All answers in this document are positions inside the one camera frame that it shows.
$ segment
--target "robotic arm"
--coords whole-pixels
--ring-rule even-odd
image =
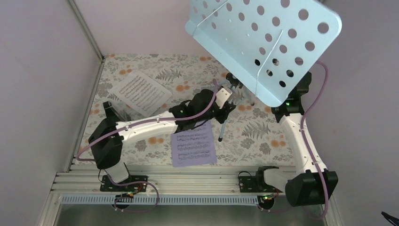
[[[261,191],[263,191],[262,186],[264,185],[273,186],[286,194],[291,206],[316,205],[325,202],[321,178],[305,144],[300,127],[304,114],[301,96],[309,91],[310,82],[311,73],[307,73],[291,91],[286,101],[281,106],[272,108],[277,122],[280,123],[285,132],[295,158],[296,175],[289,175],[275,166],[266,166],[260,167],[255,176]],[[224,123],[229,113],[236,107],[228,102],[232,91],[224,87],[219,89],[211,107],[204,114],[197,118],[184,119],[205,110],[211,102],[213,94],[213,91],[203,89],[192,100],[183,101],[162,114],[137,121],[122,121],[112,109],[110,103],[105,102],[104,109],[107,118],[99,124],[90,136],[89,143],[112,131],[120,131],[91,147],[97,168],[106,170],[112,179],[119,183],[129,178],[125,164],[120,161],[123,144],[193,129],[197,122],[212,118],[215,118],[219,123]],[[144,122],[149,119],[154,119],[154,121]],[[130,128],[129,125],[132,124],[136,124],[136,126]],[[303,130],[316,162],[323,171],[322,175],[327,185],[329,198],[338,183],[338,177],[334,171],[328,171],[326,165],[320,159],[307,130],[306,122],[304,122]]]
[[[303,139],[300,127],[304,114],[301,96],[309,91],[310,82],[311,73],[308,72],[290,92],[286,101],[281,106],[271,109],[277,122],[283,128],[291,147],[295,158],[296,176],[292,177],[292,175],[279,170],[277,167],[264,167],[257,172],[257,176],[261,177],[261,183],[271,185],[284,192],[291,206],[316,205],[325,202],[319,172]],[[327,166],[319,157],[308,132],[306,121],[304,121],[303,130],[311,152],[322,170],[327,185],[328,198],[330,198],[338,183],[338,176],[335,171],[328,171]]]
[[[177,118],[187,118],[202,112],[211,102],[213,94],[213,91],[203,89],[192,100],[183,101],[181,104],[159,115],[136,121],[122,121],[113,110],[111,104],[105,102],[103,105],[107,117],[101,121],[89,137],[89,143],[94,142],[109,132],[118,129],[121,129],[121,131],[101,140],[91,147],[97,168],[105,170],[116,183],[119,183],[129,177],[129,172],[125,164],[120,161],[123,144],[135,143],[139,140],[162,134],[173,134],[193,129],[197,122],[207,121],[212,118],[215,118],[219,123],[224,123],[229,113],[236,107],[236,105],[228,102],[232,91],[224,87],[219,89],[211,107],[201,116],[190,120],[174,120]],[[167,118],[167,121],[160,121],[160,118]],[[140,125],[129,127],[129,125],[147,121],[148,119],[155,120],[154,122],[144,122]]]

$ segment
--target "pale purple wall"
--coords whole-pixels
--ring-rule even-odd
[[[66,0],[0,4],[0,224],[36,225],[99,60]]]
[[[76,0],[103,54],[209,53],[184,29],[189,0]]]
[[[308,119],[323,161],[336,170],[334,193],[345,225],[390,225],[399,218],[399,4],[328,0],[342,32],[321,58],[330,79]],[[312,94],[322,78],[314,70]]]

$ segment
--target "sheet music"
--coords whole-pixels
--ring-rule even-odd
[[[172,163],[174,167],[216,163],[212,124],[172,134]]]
[[[172,92],[138,70],[132,71],[110,92],[144,117],[151,116],[172,96]]]

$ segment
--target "purple sheet music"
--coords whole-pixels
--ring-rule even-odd
[[[215,140],[212,124],[172,134],[172,163],[174,167],[216,163]]]

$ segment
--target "floral tablecloth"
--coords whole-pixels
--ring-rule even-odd
[[[133,120],[144,118],[109,92],[109,89],[133,70],[142,71],[173,93],[173,96],[154,115],[184,100],[192,99],[201,89],[213,90],[212,79],[221,81],[228,73],[227,69],[212,57],[158,54],[108,55],[80,149],[88,145],[89,136],[105,118],[102,107],[104,101],[111,100],[117,107],[123,108]],[[233,102],[237,108],[229,115],[222,142],[217,141],[221,124],[216,120],[211,121],[217,155],[217,163],[214,165],[294,165],[285,135],[275,121],[270,107],[259,99],[255,99],[255,106],[251,106],[243,89],[246,88],[238,89],[234,93]],[[91,152],[82,155],[82,158],[88,157],[92,157]],[[172,165],[170,135],[151,137],[135,144],[124,145],[121,159],[130,165]]]

